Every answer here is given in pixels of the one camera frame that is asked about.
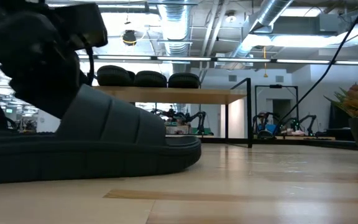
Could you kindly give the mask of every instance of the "wooden floor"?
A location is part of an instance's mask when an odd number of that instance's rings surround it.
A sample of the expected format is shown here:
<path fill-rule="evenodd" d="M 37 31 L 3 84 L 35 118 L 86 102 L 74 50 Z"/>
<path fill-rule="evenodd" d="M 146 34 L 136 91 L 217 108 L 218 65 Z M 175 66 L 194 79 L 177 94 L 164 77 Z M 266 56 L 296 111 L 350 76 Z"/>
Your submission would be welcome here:
<path fill-rule="evenodd" d="M 0 224 L 358 223 L 358 152 L 203 145 L 172 175 L 0 185 Z"/>

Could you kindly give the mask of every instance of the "floor plank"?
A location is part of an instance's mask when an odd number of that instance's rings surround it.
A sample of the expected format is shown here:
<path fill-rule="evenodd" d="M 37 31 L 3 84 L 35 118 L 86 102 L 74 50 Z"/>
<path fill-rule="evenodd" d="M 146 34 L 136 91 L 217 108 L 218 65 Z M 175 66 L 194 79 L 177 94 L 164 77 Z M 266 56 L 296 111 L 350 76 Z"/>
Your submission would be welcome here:
<path fill-rule="evenodd" d="M 172 175 L 2 184 L 7 223 L 358 223 L 358 151 L 205 144 Z"/>

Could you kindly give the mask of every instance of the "light wood floor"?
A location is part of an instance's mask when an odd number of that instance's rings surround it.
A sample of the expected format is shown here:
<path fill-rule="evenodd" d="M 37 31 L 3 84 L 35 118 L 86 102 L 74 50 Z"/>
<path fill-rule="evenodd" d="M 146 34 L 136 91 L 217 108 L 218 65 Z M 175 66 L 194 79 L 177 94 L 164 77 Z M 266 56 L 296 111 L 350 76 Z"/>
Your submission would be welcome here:
<path fill-rule="evenodd" d="M 179 174 L 2 184 L 7 223 L 358 223 L 358 152 L 205 144 Z"/>

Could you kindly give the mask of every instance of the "dark gray slide sandal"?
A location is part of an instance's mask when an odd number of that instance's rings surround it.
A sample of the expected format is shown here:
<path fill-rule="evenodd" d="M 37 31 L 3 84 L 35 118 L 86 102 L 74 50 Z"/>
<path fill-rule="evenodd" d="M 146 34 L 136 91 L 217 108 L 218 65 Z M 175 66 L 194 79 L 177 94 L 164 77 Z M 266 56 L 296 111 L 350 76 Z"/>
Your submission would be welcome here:
<path fill-rule="evenodd" d="M 198 138 L 166 138 L 158 116 L 83 85 L 55 134 L 0 133 L 0 183 L 170 174 L 200 156 Z"/>

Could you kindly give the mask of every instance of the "slide sandal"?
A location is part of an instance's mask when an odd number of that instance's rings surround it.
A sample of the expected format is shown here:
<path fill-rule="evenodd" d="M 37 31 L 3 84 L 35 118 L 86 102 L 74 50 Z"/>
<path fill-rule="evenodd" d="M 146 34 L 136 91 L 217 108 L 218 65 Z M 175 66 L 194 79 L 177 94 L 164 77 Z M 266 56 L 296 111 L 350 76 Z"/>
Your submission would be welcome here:
<path fill-rule="evenodd" d="M 166 138 L 158 116 L 83 85 L 56 133 L 0 134 L 0 183 L 170 174 L 200 156 L 198 138 Z"/>

